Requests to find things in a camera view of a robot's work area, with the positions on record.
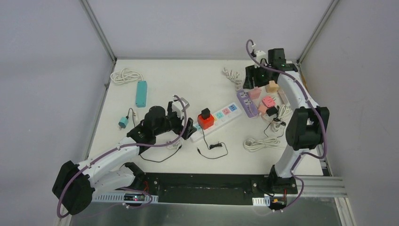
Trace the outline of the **teal power strip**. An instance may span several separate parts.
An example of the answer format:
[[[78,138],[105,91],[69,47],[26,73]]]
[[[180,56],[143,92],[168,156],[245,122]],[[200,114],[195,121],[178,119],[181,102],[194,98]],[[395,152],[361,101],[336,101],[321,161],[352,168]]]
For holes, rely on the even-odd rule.
[[[138,108],[144,108],[147,104],[147,82],[139,81],[136,87],[136,106]]]

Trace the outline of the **white long power strip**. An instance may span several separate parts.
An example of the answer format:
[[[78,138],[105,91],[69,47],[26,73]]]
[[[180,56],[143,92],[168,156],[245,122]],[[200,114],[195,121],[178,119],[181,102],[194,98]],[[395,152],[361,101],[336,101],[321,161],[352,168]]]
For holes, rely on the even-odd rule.
[[[191,135],[190,140],[193,143],[199,141],[203,137],[206,137],[207,135],[210,135],[220,130],[222,127],[225,127],[228,123],[240,117],[242,113],[243,110],[241,109],[241,107],[238,106],[237,103],[230,103],[222,109],[211,113],[211,115],[213,115],[215,118],[215,123],[212,127],[203,130],[198,124],[198,121],[195,122],[193,125],[197,128],[197,131]]]

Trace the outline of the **teal charger plug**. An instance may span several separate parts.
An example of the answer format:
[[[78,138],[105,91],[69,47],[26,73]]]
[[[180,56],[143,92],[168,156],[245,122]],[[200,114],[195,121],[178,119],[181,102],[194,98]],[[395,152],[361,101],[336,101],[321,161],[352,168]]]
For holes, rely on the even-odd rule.
[[[128,125],[128,116],[121,117],[120,121],[118,122],[118,126],[120,129],[126,128]]]

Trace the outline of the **pink cube socket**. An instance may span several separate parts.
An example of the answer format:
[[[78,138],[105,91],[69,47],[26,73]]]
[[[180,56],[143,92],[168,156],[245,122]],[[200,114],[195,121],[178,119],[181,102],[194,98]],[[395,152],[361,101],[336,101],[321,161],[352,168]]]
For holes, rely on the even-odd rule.
[[[251,100],[255,100],[260,97],[261,92],[262,91],[259,87],[255,87],[255,88],[251,89],[250,91],[248,91],[247,93]]]

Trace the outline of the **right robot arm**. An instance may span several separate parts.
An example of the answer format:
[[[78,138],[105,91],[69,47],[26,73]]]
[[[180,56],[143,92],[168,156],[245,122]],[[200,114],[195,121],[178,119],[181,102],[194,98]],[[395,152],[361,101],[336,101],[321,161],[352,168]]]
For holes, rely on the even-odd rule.
[[[260,51],[255,50],[255,45],[251,40],[246,43],[246,51],[255,63],[255,67],[277,74],[277,84],[283,89],[293,108],[293,115],[285,132],[287,146],[279,161],[272,166],[266,185],[273,193],[279,193],[284,188],[296,188],[294,171],[301,162],[302,156],[309,155],[319,160],[326,157],[329,110],[314,101],[299,75],[292,75],[277,67],[261,64],[262,59],[258,56]]]

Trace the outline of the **purple power strip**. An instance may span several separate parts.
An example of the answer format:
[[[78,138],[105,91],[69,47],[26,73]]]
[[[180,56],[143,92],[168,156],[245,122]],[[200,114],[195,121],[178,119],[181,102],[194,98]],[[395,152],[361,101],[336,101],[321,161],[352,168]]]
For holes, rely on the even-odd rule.
[[[254,102],[250,99],[249,94],[245,92],[243,89],[237,91],[236,94],[239,102],[241,103],[245,113],[248,118],[255,118],[259,115],[259,111],[254,104]]]

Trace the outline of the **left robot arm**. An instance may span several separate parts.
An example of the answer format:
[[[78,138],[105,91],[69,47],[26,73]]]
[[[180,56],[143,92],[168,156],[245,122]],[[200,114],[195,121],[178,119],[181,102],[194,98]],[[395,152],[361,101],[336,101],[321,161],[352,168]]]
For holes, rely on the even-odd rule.
[[[187,116],[190,104],[175,95],[168,108],[153,106],[144,119],[131,129],[113,149],[79,163],[65,162],[52,188],[58,198],[59,218],[82,212],[98,195],[129,187],[143,186],[141,170],[130,159],[149,148],[173,146],[187,140],[197,129]]]

